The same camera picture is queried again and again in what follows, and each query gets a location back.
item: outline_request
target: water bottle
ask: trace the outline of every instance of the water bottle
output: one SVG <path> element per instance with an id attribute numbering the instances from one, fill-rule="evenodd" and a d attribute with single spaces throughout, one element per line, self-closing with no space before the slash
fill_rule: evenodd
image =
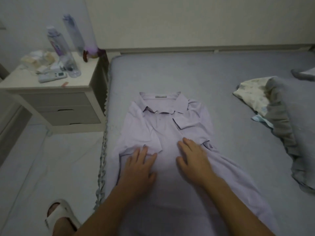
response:
<path id="1" fill-rule="evenodd" d="M 75 20 L 70 14 L 63 15 L 62 20 L 65 24 L 65 27 L 68 30 L 68 33 L 72 39 L 73 45 L 76 48 L 79 56 L 82 56 L 85 44 L 84 44 L 83 37 L 77 26 L 77 23 L 75 22 Z"/>
<path id="2" fill-rule="evenodd" d="M 55 49 L 68 75 L 72 78 L 80 76 L 81 71 L 78 69 L 77 64 L 71 54 L 70 48 L 63 35 L 53 26 L 48 26 L 47 31 L 48 40 Z"/>

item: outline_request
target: white slipper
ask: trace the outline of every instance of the white slipper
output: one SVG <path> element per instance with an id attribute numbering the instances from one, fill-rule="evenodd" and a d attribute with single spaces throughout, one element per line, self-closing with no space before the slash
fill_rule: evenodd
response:
<path id="1" fill-rule="evenodd" d="M 58 199 L 50 204 L 49 207 L 51 207 L 53 204 L 59 203 L 59 205 L 56 207 L 56 209 L 45 219 L 45 224 L 49 231 L 53 233 L 53 227 L 55 226 L 55 223 L 60 218 L 69 218 L 69 220 L 72 222 L 72 224 L 77 228 L 77 230 L 80 228 L 81 224 L 77 220 L 77 218 L 74 216 L 70 205 L 63 199 Z"/>

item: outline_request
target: nightstand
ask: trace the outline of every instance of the nightstand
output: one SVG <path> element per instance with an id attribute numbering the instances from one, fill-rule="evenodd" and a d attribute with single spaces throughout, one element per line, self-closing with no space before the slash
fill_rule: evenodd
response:
<path id="1" fill-rule="evenodd" d="M 76 52 L 73 57 L 82 73 L 77 78 L 41 84 L 36 75 L 18 67 L 0 83 L 0 90 L 12 95 L 53 133 L 104 131 L 108 59 L 85 63 Z"/>

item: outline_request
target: shirt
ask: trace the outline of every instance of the shirt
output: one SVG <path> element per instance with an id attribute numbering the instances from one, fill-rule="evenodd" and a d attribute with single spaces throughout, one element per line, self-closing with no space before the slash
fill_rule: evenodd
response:
<path id="1" fill-rule="evenodd" d="M 268 203 L 250 177 L 213 146 L 213 126 L 206 107 L 180 92 L 156 95 L 141 92 L 129 107 L 121 135 L 107 159 L 105 196 L 117 184 L 127 158 L 137 147 L 158 153 L 152 190 L 126 214 L 120 235 L 229 235 L 211 199 L 190 184 L 176 164 L 183 155 L 177 142 L 192 139 L 206 151 L 214 172 L 274 233 L 278 226 Z"/>

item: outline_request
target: gray bed sheet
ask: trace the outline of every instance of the gray bed sheet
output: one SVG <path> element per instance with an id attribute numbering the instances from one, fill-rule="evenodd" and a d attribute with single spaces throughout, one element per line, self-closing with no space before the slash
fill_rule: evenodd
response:
<path id="1" fill-rule="evenodd" d="M 232 95 L 243 81 L 274 75 L 293 78 L 291 69 L 310 69 L 314 65 L 313 53 L 297 51 L 117 57 L 110 71 L 106 153 L 111 154 L 130 101 L 138 92 L 181 91 L 207 106 L 217 148 L 254 179 L 273 209 L 282 234 L 314 235 L 315 196 L 301 191 L 290 176 L 292 160 L 281 140 L 269 128 L 251 120 L 253 111 Z"/>

